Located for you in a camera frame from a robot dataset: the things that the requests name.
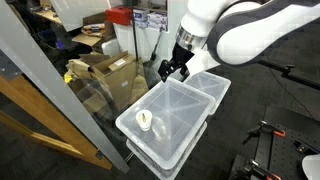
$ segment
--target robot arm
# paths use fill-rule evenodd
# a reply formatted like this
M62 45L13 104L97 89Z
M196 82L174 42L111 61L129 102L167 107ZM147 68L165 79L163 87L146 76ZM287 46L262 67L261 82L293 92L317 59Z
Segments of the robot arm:
M219 64L257 62L275 42L320 17L320 0L189 0L181 20L172 59L159 68L163 81L181 68L194 73Z

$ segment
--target floor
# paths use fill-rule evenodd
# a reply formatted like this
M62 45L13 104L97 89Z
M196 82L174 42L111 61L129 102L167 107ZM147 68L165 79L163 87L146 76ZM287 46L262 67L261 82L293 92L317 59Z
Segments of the floor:
M315 79L320 78L320 25L312 24L296 37L281 44L269 55L272 62L295 64L296 72ZM261 65L243 68L218 67L212 73L226 77L232 85L216 114L207 118L208 128L193 150L176 179L225 180L233 158L238 153L253 157L257 140L241 145L246 131L264 116L265 109L275 104L308 116L306 110L284 91L270 70ZM320 93L294 82L280 82L299 99L316 118L320 119ZM33 121L14 104L0 98L0 109L37 132L54 136L42 125ZM123 141L116 146L125 148ZM54 150L42 147L0 124L0 179L157 179L139 159L129 162L131 170L123 174L106 171Z

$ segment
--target clear plastic container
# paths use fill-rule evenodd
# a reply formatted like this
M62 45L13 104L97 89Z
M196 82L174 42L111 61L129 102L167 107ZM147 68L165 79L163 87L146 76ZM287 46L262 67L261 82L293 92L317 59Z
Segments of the clear plastic container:
M210 115L213 115L218 109L224 95L228 91L231 81L208 72L201 72L193 76L189 76L184 83L195 87L216 99L217 102L209 113Z
M183 164L186 162L187 158L191 154L193 148L198 143L199 139L201 138L201 136L204 133L204 131L206 130L206 128L207 128L207 123L204 122L202 127L199 129L198 133L194 137L194 139L190 142L190 144L187 147L186 151L182 154L179 162L171 170L162 169L144 151L142 151L139 147L137 147L130 140L127 140L127 146L160 179L162 179L162 180L173 180L177 176L177 174L179 173L179 171L182 168Z
M158 83L116 120L117 127L161 169L172 170L203 125L215 99L172 78ZM149 131L135 116L152 112Z

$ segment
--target table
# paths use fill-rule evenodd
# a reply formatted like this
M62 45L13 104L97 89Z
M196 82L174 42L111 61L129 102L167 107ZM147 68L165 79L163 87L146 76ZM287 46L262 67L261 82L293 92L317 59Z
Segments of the table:
M52 21L54 23L57 24L62 24L61 20L59 17L53 17L54 14L56 14L55 12L51 11L51 10L47 10L47 11L40 11L40 12L36 12L35 14L37 14L38 16L41 16L49 21Z
M268 106L265 112L264 121L269 124L281 124L286 128L300 132L306 136L320 135L320 121L313 120L299 113L280 108L277 106ZM261 133L256 150L255 161L262 167L268 167L272 147L273 135L270 133ZM257 177L251 177L251 180L257 180Z

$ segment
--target wooden frame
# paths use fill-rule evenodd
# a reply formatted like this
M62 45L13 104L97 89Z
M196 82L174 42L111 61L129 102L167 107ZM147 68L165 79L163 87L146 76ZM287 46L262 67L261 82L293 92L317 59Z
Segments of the wooden frame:
M105 157L101 160L96 157L97 148L34 89L22 75L11 81L0 76L0 84L0 92L67 143L33 132L2 111L0 111L0 122L44 146L108 170L112 168L112 164Z

